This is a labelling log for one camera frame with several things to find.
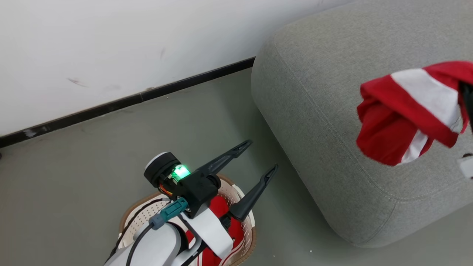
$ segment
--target black baseboard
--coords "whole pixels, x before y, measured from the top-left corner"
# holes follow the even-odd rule
[[[182,90],[209,80],[213,80],[219,77],[223,77],[243,69],[247,69],[253,66],[254,57],[249,58],[219,69],[215,69],[200,75],[196,75],[184,80],[180,80],[171,84],[167,84],[161,87],[156,87],[143,91],[139,94],[135,94],[126,98],[119,99],[101,106],[94,107],[73,115],[65,116],[41,125],[37,125],[22,131],[18,131],[3,137],[0,137],[0,148],[10,146],[12,144],[22,142],[37,136],[44,135],[48,132],[52,132],[73,124],[77,124],[88,119],[98,117],[128,106],[142,103],[178,90]]]

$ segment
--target orange wire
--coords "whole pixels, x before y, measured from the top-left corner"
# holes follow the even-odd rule
[[[159,188],[161,188],[161,189],[164,191],[164,193],[168,194],[169,196],[172,196],[172,195],[173,195],[171,192],[167,191],[167,190],[163,187],[162,184],[159,184]]]

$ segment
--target gray ottoman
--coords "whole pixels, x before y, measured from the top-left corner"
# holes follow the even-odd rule
[[[330,226],[359,247],[397,241],[473,201],[456,160],[470,131],[388,167],[356,146],[361,83],[473,60],[471,0],[366,0],[285,26],[256,57],[254,101]]]

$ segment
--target teal connector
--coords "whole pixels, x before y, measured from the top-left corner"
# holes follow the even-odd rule
[[[184,198],[179,198],[173,203],[164,207],[164,209],[162,209],[160,213],[153,215],[153,217],[149,219],[149,223],[153,224],[153,230],[158,230],[167,221],[185,211],[187,206],[187,201]]]

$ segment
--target red cloth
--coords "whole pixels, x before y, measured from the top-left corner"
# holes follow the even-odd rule
[[[358,147],[390,166],[413,161],[434,140],[453,147],[468,123],[459,81],[473,84],[473,63],[443,62],[363,83]]]
[[[222,217],[226,214],[229,210],[227,201],[222,196],[216,196],[210,201],[210,210],[217,216]],[[194,235],[187,231],[186,233],[187,240],[189,243],[194,238]],[[227,256],[230,257],[234,252],[239,250],[242,245],[240,243],[243,241],[244,233],[242,225],[239,221],[232,218],[230,228],[228,229],[228,234],[233,238],[235,241],[233,242],[232,252]],[[200,255],[202,257],[202,264],[200,264],[200,260],[197,260],[197,266],[218,266],[221,263],[221,259],[214,255],[213,251],[209,248],[204,249],[204,251]]]

